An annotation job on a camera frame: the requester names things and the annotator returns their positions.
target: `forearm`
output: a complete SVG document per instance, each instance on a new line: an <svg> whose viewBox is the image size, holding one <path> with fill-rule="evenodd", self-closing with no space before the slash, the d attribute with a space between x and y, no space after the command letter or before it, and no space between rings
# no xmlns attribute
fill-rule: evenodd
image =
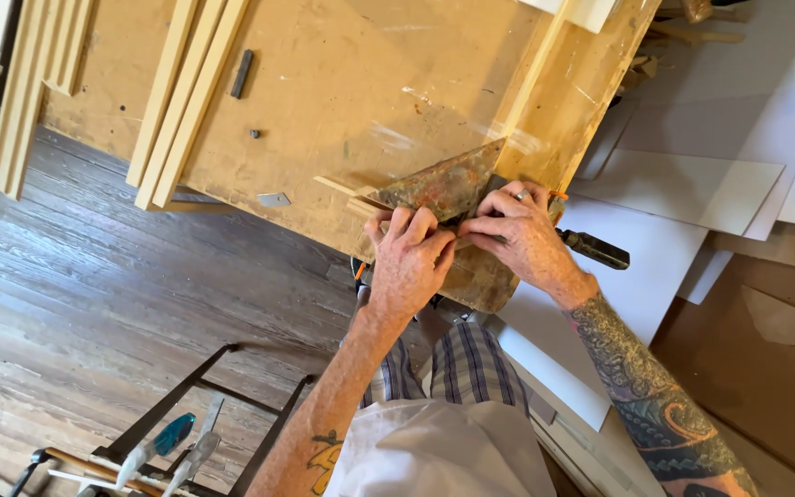
<svg viewBox="0 0 795 497"><path fill-rule="evenodd" d="M601 293L565 315L640 456L668 495L757 495L713 424Z"/></svg>
<svg viewBox="0 0 795 497"><path fill-rule="evenodd" d="M315 389L284 427L248 490L251 495L321 495L361 396L405 323L370 306L358 312L346 341Z"/></svg>

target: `wooden workbench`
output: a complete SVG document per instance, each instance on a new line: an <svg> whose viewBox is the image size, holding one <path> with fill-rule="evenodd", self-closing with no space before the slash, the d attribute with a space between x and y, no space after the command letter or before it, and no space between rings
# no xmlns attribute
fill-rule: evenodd
<svg viewBox="0 0 795 497"><path fill-rule="evenodd" d="M618 3L599 35L566 23L498 173L565 190L659 4ZM173 4L96 2L81 90L49 95L43 124L129 158ZM254 0L181 182L369 260L364 220L313 177L384 186L497 138L552 18L514 0ZM275 192L291 205L256 200ZM492 312L517 283L469 247L442 293Z"/></svg>

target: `metal plate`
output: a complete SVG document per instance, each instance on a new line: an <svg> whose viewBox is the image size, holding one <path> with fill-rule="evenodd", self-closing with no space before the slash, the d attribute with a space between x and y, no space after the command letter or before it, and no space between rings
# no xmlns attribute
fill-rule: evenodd
<svg viewBox="0 0 795 497"><path fill-rule="evenodd" d="M256 196L264 207L281 207L282 205L290 205L290 199L281 192L279 194L259 194Z"/></svg>

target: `person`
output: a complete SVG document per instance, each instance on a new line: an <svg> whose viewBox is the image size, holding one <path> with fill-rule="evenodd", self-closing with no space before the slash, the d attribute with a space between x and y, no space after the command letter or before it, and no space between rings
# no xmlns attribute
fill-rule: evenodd
<svg viewBox="0 0 795 497"><path fill-rule="evenodd" d="M458 235L564 310L665 494L757 495L703 412L576 266L547 217L547 197L533 183L509 183ZM343 344L248 495L554 495L524 387L497 340L477 324L450 325L427 305L452 265L456 235L438 229L426 208L379 212L365 231L375 244L372 288L360 288ZM399 338L414 315L432 346L428 395Z"/></svg>

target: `plaid shorts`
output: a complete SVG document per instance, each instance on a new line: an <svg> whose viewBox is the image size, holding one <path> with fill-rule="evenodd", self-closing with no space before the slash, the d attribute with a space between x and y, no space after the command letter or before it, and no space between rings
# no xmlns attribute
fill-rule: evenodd
<svg viewBox="0 0 795 497"><path fill-rule="evenodd" d="M454 404L497 401L529 417L523 384L492 333L477 323L460 323L435 345L431 388L426 394L410 368L410 354L398 338L367 385L358 409L377 401L444 399Z"/></svg>

